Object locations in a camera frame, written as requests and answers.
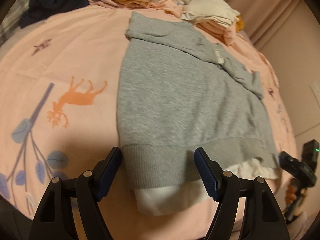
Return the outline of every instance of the metal screw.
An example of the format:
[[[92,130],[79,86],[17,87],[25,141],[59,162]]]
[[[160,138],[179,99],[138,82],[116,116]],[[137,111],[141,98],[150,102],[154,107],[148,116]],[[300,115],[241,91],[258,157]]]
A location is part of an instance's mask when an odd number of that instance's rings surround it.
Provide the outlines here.
[[[91,175],[92,175],[92,171],[85,171],[83,173],[83,176],[85,176],[85,177],[90,177]]]
[[[232,173],[230,171],[224,171],[223,175],[226,176],[226,177],[231,177]]]
[[[264,178],[263,177],[257,177],[257,182],[264,183]]]
[[[59,177],[54,177],[54,178],[52,178],[52,183],[57,183],[58,181],[59,181],[60,179],[59,179]]]

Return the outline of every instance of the pink curtain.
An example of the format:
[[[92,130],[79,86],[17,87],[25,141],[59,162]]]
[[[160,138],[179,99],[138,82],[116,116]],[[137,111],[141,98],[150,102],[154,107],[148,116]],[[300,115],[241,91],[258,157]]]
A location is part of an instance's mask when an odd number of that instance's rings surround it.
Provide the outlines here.
[[[261,49],[292,13],[300,0],[225,0],[238,10],[245,31],[257,49]]]

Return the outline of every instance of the pink bedsheet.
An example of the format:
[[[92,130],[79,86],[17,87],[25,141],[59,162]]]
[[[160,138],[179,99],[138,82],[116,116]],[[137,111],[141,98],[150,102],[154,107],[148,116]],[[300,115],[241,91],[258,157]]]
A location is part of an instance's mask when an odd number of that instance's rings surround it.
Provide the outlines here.
[[[152,8],[135,11],[180,21]],[[116,99],[131,13],[89,6],[55,15],[20,40],[0,62],[0,179],[7,188],[1,192],[27,217],[33,218],[52,176],[77,177],[119,144]],[[296,156],[272,67],[240,36],[225,47],[249,71],[261,73],[277,150]],[[268,183],[273,190],[279,186],[276,181]],[[243,206],[241,199],[238,223]],[[99,207],[115,240],[192,240],[205,235],[217,205],[208,199],[183,212],[148,217],[137,211],[121,167]],[[79,239],[85,239],[76,209],[75,221]]]

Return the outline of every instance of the deer print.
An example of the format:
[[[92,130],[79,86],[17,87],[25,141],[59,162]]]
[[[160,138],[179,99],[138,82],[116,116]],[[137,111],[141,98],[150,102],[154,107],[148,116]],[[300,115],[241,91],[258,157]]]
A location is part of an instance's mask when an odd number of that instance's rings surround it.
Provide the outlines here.
[[[98,94],[101,94],[106,89],[106,87],[108,85],[108,82],[105,81],[104,82],[104,86],[100,90],[92,92],[93,91],[93,85],[92,85],[92,82],[90,80],[88,80],[88,82],[90,84],[90,88],[86,92],[81,93],[81,92],[76,92],[76,89],[79,86],[81,86],[81,84],[84,82],[84,79],[81,79],[81,81],[76,85],[74,85],[74,79],[75,79],[74,76],[72,76],[69,91],[64,93],[59,98],[58,103],[57,102],[53,102],[52,103],[53,111],[48,111],[47,112],[48,120],[49,120],[49,122],[52,122],[52,128],[54,128],[55,126],[60,125],[62,116],[65,119],[65,123],[64,123],[63,127],[67,128],[69,126],[69,120],[67,118],[67,115],[63,112],[63,106],[65,104],[77,105],[77,106],[93,105],[94,98]]]

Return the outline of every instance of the wall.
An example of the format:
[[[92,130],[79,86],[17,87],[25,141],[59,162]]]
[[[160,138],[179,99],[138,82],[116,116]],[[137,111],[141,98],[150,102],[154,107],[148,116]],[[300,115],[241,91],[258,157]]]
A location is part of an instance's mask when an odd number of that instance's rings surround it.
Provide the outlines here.
[[[261,52],[279,78],[280,93],[301,152],[305,142],[320,142],[320,108],[310,88],[314,81],[320,81],[320,25],[304,1],[299,2]],[[278,199],[283,199],[283,195],[284,190]],[[306,211],[318,212],[320,181],[308,195]]]

